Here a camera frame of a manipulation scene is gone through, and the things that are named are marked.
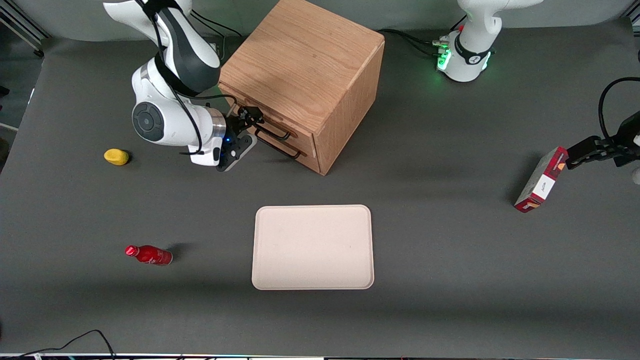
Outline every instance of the red bottle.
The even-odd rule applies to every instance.
[[[169,265],[173,260],[173,254],[171,252],[151,245],[143,245],[140,247],[129,245],[124,252],[129,256],[135,256],[141,263],[153,265]]]

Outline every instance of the gray table surface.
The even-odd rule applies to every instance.
[[[151,42],[51,44],[0,177],[0,351],[98,328],[117,352],[637,359],[633,167],[584,165],[540,209],[511,206],[542,154],[598,134],[604,86],[639,75],[630,24],[507,29],[495,46],[459,84],[388,35],[378,98],[321,177],[263,144],[220,174],[145,142],[129,79]],[[612,130],[638,100],[612,90]],[[108,164],[111,147],[135,161]],[[298,204],[371,209],[369,290],[253,288],[255,212]],[[139,264],[131,243],[179,258]]]

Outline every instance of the yellow object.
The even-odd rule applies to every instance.
[[[109,149],[104,153],[104,159],[114,165],[122,166],[129,161],[129,154],[120,149]]]

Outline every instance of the black metal handle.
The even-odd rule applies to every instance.
[[[258,125],[258,124],[254,124],[253,126],[255,126],[257,129],[259,129],[260,131],[265,132],[267,135],[269,135],[270,137],[276,139],[276,140],[280,140],[281,142],[286,141],[286,139],[288,139],[291,136],[291,132],[287,131],[286,134],[282,135],[282,136],[278,136],[276,134],[274,134],[273,132],[265,129],[264,127]]]
[[[276,149],[280,154],[283,154],[284,156],[287,156],[289,159],[295,160],[295,159],[300,157],[300,154],[302,153],[300,150],[298,150],[298,152],[296,152],[295,155],[289,155],[284,150],[282,150],[279,147],[273,145],[272,143],[268,142],[267,140],[259,137],[258,133],[260,133],[261,131],[264,131],[264,130],[262,128],[260,128],[260,127],[256,127],[254,135],[255,135],[255,137],[258,138],[258,140],[260,140],[260,141],[264,142],[265,144],[269,145],[270,147]]]

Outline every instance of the cardboard box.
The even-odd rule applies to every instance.
[[[545,155],[533,170],[533,174],[520,193],[514,207],[527,213],[542,205],[554,187],[558,175],[566,166],[568,157],[569,155],[563,147],[558,147]]]

